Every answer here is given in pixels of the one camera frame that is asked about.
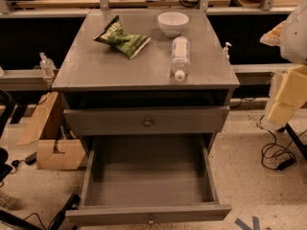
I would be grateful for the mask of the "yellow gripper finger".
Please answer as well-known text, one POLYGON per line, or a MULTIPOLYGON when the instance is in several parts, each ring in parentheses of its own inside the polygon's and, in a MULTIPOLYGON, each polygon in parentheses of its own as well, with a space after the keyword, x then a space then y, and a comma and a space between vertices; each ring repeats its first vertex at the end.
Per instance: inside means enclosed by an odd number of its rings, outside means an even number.
POLYGON ((296 65, 282 75, 267 119, 277 126, 285 126, 295 113, 307 103, 307 66, 296 65))

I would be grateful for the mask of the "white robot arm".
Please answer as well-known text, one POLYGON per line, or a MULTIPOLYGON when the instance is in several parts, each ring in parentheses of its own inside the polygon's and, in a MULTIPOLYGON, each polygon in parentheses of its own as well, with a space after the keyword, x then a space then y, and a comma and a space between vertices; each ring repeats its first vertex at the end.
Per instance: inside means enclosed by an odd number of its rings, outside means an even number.
POLYGON ((280 55, 294 65, 270 93, 261 122, 264 129, 278 130, 307 102, 307 0, 302 0, 285 21, 263 34, 260 42, 278 46, 280 55))

